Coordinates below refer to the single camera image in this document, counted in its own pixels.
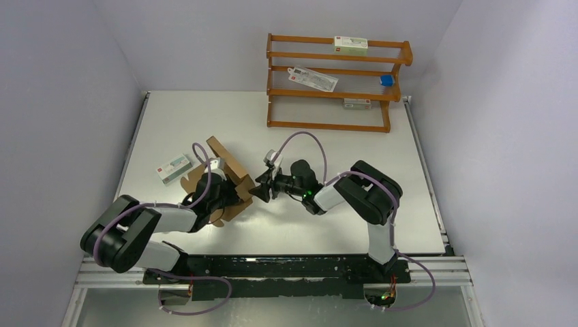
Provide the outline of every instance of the white wall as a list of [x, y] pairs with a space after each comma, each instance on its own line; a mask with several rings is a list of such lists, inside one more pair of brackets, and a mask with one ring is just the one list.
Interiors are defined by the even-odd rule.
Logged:
[[410, 41], [410, 94], [461, 0], [94, 0], [145, 90], [264, 91], [267, 33]]
[[578, 3], [464, 0], [413, 113], [488, 326], [578, 326]]
[[60, 326], [140, 106], [90, 0], [0, 3], [0, 326]]

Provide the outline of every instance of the black cable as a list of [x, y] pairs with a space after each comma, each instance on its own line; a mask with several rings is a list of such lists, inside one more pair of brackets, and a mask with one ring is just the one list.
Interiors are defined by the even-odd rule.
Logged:
[[216, 223], [217, 221], [221, 220], [221, 218], [223, 217], [223, 215], [225, 214], [225, 209], [223, 208], [221, 211], [221, 215], [219, 216], [219, 218], [215, 219], [214, 221], [210, 221], [207, 223], [207, 225], [213, 225], [214, 223]]
[[297, 202], [301, 202], [299, 199], [294, 198], [293, 195], [291, 195], [289, 193], [286, 193], [286, 194], [289, 196], [289, 198], [292, 198], [293, 200], [295, 200]]

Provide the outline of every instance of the product package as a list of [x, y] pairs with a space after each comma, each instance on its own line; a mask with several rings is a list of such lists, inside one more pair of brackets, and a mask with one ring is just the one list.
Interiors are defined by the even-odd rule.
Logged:
[[333, 76], [321, 74], [302, 67], [288, 68], [287, 71], [289, 72], [290, 81], [324, 92], [333, 92], [339, 80]]
[[185, 155], [181, 154], [158, 167], [157, 174], [161, 178], [163, 184], [167, 185], [191, 168], [193, 168], [191, 161], [189, 161]]
[[333, 38], [333, 53], [336, 55], [367, 56], [367, 39], [361, 37], [336, 36]]
[[368, 99], [344, 99], [344, 109], [369, 110], [371, 101]]

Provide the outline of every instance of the white table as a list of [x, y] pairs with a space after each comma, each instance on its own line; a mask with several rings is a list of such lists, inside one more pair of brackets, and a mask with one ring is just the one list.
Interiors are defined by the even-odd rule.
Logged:
[[[287, 98], [275, 102], [277, 120], [360, 125], [381, 124], [379, 110], [353, 112], [338, 100]], [[443, 253], [444, 244], [431, 203], [421, 161], [402, 103], [391, 104], [391, 133], [311, 130], [328, 159], [328, 179], [358, 159], [396, 180], [404, 191], [397, 215], [396, 243], [404, 253]], [[165, 186], [156, 167], [185, 153], [194, 159], [192, 142], [217, 139], [252, 177], [266, 169], [263, 157], [278, 149], [295, 129], [268, 128], [264, 92], [154, 91], [121, 180], [119, 194], [141, 202], [177, 203], [185, 196], [179, 182]], [[283, 151], [283, 168], [306, 159], [322, 178], [322, 157], [316, 143], [297, 136]], [[194, 166], [199, 162], [194, 159]], [[265, 204], [254, 203], [222, 228], [208, 225], [195, 234], [156, 234], [191, 254], [338, 254], [367, 253], [367, 224], [347, 204], [323, 216], [313, 216], [285, 195]]]

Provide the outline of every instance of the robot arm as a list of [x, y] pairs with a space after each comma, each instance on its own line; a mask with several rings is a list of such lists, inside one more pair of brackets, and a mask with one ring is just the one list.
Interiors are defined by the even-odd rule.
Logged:
[[[216, 210], [238, 204], [241, 200], [235, 185], [226, 178], [223, 171], [224, 160], [213, 159], [211, 165], [211, 185], [207, 195], [193, 208], [142, 208], [122, 219], [117, 228], [111, 229], [102, 239], [99, 256], [105, 266], [117, 273], [124, 273], [133, 266], [158, 268], [174, 271], [179, 258], [186, 255], [182, 250], [168, 243], [149, 241], [156, 232], [195, 233], [205, 227], [211, 214]], [[185, 197], [182, 206], [198, 199], [207, 186], [208, 172], [202, 175], [196, 190]], [[121, 213], [139, 205], [131, 196], [120, 196], [85, 232], [80, 240], [80, 248], [93, 255], [97, 237], [105, 226]]]
[[[291, 175], [283, 175], [280, 168], [282, 156], [275, 163], [271, 161], [275, 153], [269, 151], [265, 157], [268, 169], [256, 178], [259, 186], [249, 192], [265, 202], [287, 193], [301, 198], [301, 203], [313, 215], [323, 215], [343, 201], [346, 201], [361, 218], [372, 225], [385, 225], [393, 212], [390, 197], [379, 187], [374, 187], [367, 179], [356, 175], [340, 178], [332, 185], [323, 185], [315, 177], [315, 172], [305, 160], [291, 165]], [[363, 173], [383, 184], [399, 201], [403, 192], [391, 178], [381, 173], [365, 161], [359, 160], [351, 171]]]

